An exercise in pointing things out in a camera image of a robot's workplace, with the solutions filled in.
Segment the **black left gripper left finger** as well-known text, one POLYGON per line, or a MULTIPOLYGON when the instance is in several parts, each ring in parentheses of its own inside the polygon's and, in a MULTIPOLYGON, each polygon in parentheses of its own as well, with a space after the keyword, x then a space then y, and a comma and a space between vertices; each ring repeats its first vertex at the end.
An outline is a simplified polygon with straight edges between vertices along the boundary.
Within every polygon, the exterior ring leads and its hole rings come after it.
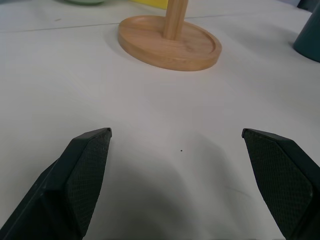
POLYGON ((73 138, 0 228, 0 240, 83 240, 103 184, 112 130, 73 138))

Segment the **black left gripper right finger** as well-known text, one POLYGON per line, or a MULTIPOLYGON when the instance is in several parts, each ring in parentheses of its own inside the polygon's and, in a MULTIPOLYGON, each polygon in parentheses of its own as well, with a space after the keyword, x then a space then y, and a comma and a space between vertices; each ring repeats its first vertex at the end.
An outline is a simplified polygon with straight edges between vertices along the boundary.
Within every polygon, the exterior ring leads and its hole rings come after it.
POLYGON ((285 240, 320 240, 320 167, 291 139, 242 131, 259 192, 285 240))

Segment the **dark teal cup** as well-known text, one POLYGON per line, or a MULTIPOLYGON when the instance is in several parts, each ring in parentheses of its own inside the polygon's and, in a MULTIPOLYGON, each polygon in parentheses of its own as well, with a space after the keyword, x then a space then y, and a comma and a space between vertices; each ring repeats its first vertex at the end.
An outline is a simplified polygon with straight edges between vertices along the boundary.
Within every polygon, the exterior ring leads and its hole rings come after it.
POLYGON ((300 55, 320 63, 320 0, 293 43, 300 55))

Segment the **wooden stand with round base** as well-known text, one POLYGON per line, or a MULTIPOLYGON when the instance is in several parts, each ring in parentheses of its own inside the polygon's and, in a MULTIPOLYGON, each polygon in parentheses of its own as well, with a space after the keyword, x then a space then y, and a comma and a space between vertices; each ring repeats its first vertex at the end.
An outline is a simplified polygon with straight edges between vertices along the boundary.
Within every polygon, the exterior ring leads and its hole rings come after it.
POLYGON ((215 65, 220 41, 207 30, 185 21, 188 0, 168 0, 165 16, 140 15, 118 26, 118 42, 132 57, 174 71, 201 71, 215 65))

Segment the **light green bowl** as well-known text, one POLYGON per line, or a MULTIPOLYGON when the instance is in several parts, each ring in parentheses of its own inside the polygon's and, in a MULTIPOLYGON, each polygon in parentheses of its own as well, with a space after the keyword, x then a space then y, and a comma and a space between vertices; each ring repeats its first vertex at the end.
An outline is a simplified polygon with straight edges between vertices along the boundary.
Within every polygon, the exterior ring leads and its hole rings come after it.
POLYGON ((79 6, 96 6, 103 4, 106 0, 62 0, 63 2, 79 6))

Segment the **yellow box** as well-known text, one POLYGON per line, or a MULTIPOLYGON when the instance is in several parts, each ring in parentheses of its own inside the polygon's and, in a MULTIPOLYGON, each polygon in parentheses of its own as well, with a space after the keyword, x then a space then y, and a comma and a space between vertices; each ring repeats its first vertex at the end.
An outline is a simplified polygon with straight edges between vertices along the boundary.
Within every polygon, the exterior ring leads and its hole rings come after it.
POLYGON ((132 2, 147 5, 150 7, 166 10, 169 0, 130 0, 132 2))

